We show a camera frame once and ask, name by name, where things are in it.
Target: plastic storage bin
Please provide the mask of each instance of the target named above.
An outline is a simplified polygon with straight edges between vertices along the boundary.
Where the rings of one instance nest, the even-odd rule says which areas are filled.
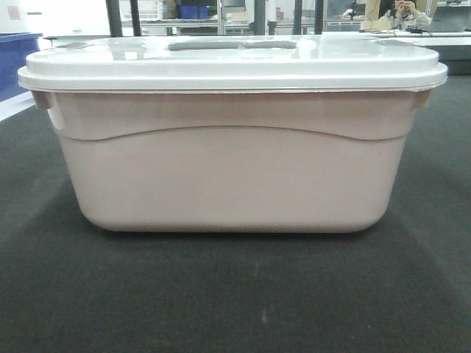
[[[429,49],[331,35],[109,38],[27,62],[83,214],[127,231],[367,228],[447,76]]]
[[[0,101],[26,92],[18,86],[17,71],[28,54],[38,51],[39,33],[0,33]]]
[[[180,18],[184,19],[204,19],[208,18],[207,6],[180,5]]]

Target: gray carpet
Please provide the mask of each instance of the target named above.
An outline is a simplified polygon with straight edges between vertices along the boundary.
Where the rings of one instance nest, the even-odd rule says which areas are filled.
[[[471,352],[471,76],[420,110],[350,235],[112,233],[43,111],[0,123],[0,352]]]

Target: white lid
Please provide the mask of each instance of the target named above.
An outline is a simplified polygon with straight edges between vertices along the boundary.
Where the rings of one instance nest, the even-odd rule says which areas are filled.
[[[105,38],[26,65],[20,85],[53,92],[418,91],[447,76],[435,51],[359,35]]]

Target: person's hand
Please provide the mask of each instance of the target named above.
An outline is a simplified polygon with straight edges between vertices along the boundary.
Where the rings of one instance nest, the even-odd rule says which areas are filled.
[[[401,1],[396,9],[401,15],[405,15],[406,13],[415,13],[417,9],[415,8],[415,4],[412,1]]]

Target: blue bin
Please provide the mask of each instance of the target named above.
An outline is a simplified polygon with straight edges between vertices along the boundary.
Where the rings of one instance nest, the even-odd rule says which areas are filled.
[[[207,6],[180,5],[180,18],[208,18]]]
[[[26,92],[18,86],[17,71],[26,56],[38,51],[41,33],[0,33],[0,101]]]

